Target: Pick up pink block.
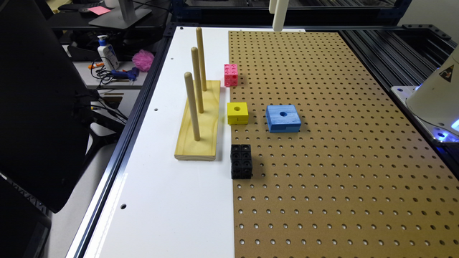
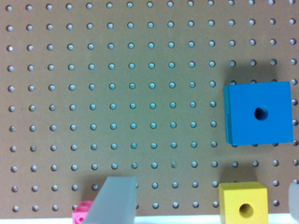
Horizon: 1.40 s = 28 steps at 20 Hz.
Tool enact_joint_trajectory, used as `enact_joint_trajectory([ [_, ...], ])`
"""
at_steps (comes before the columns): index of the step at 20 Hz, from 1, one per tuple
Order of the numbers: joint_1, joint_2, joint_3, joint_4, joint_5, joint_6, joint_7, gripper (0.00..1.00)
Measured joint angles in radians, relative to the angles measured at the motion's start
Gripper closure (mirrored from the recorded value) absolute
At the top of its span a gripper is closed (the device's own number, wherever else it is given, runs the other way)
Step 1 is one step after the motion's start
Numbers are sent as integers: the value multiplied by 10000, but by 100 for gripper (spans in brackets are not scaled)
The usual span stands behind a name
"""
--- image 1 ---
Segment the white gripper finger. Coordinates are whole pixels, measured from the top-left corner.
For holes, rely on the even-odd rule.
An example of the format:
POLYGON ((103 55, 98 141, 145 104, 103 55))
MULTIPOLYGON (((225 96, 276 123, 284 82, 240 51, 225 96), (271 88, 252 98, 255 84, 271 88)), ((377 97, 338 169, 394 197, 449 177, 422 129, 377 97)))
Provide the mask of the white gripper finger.
POLYGON ((289 0, 270 0, 268 11, 273 14, 273 31, 281 32, 283 30, 286 13, 288 10, 289 0))

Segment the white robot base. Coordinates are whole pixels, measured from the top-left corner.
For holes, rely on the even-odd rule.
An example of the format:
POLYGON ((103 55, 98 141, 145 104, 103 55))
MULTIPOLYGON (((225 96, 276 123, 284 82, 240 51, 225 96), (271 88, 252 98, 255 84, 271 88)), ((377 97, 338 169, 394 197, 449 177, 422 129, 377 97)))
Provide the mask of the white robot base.
POLYGON ((421 85, 394 86, 391 91, 431 139, 458 143, 458 49, 421 85))

